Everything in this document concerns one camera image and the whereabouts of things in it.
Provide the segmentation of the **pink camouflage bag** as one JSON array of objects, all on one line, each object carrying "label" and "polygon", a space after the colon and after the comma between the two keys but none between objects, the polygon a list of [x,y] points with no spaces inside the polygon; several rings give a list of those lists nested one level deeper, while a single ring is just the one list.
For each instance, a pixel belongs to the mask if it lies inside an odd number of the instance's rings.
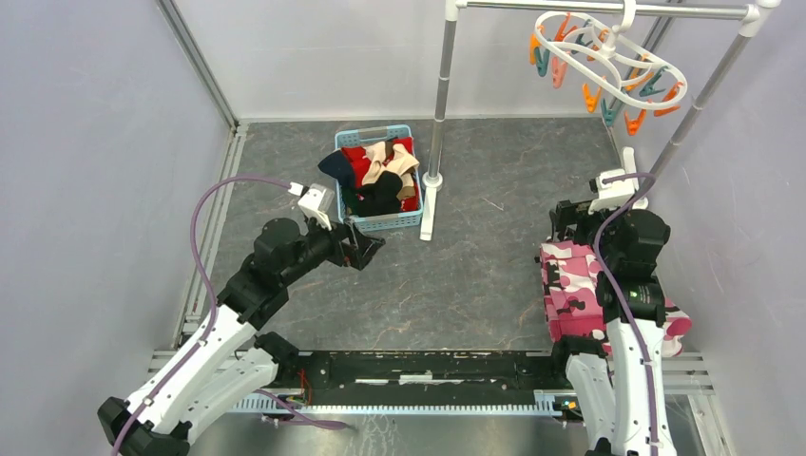
[{"label": "pink camouflage bag", "polygon": [[[652,242],[649,247],[638,247],[638,254],[648,254],[650,265],[656,262],[662,244]],[[589,245],[573,240],[546,241],[540,246],[537,258],[541,267],[544,306],[549,336],[558,342],[563,335],[591,337],[601,342],[605,352],[612,353],[605,331],[603,308],[595,297],[597,275],[602,270],[600,261]],[[649,266],[654,278],[655,266]],[[691,330],[689,315],[668,297],[664,298],[665,318],[662,356],[677,356],[683,351],[682,339]]]}]

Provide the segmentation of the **white clip hanger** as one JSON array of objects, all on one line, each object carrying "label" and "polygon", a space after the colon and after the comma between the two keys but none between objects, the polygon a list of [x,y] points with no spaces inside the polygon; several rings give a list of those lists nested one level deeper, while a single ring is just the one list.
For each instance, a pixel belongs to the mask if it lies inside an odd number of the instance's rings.
[{"label": "white clip hanger", "polygon": [[[607,93],[626,105],[653,112],[680,105],[688,89],[682,72],[625,36],[636,16],[635,1],[623,2],[622,18],[611,26],[587,13],[549,11],[536,19],[532,33],[537,34],[541,48],[550,50],[551,58],[558,56],[567,62],[566,73],[574,69],[587,78],[586,83],[600,85],[602,98]],[[662,66],[668,70],[656,87],[666,91],[641,98],[643,78],[649,70]],[[663,97],[676,82],[684,83],[684,87],[675,99],[664,102]]]}]

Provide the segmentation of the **black white-striped sock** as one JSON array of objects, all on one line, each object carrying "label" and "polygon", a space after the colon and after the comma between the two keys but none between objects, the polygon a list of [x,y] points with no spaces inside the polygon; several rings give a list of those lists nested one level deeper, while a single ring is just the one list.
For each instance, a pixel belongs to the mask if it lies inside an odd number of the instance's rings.
[{"label": "black white-striped sock", "polygon": [[375,182],[363,185],[356,191],[354,213],[363,218],[398,213],[401,203],[397,195],[402,187],[402,179],[398,175],[383,172]]}]

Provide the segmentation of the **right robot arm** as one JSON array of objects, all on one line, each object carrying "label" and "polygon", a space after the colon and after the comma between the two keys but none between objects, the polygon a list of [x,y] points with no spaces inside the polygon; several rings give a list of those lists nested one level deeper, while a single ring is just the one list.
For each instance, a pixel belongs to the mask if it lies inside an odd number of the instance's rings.
[{"label": "right robot arm", "polygon": [[563,335],[552,348],[551,380],[574,388],[590,455],[674,455],[662,383],[664,295],[653,276],[671,229],[654,213],[622,207],[590,245],[601,266],[593,295],[611,351],[591,336]]}]

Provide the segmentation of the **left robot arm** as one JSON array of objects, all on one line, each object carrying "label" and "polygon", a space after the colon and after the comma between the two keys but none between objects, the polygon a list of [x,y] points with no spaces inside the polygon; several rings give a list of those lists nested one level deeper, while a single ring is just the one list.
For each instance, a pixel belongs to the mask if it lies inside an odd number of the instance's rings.
[{"label": "left robot arm", "polygon": [[306,274],[325,262],[361,271],[385,244],[352,224],[323,228],[309,218],[306,225],[302,233],[292,219],[268,221],[192,336],[138,390],[102,403],[113,454],[185,455],[240,400],[297,379],[297,348],[260,330]]}]

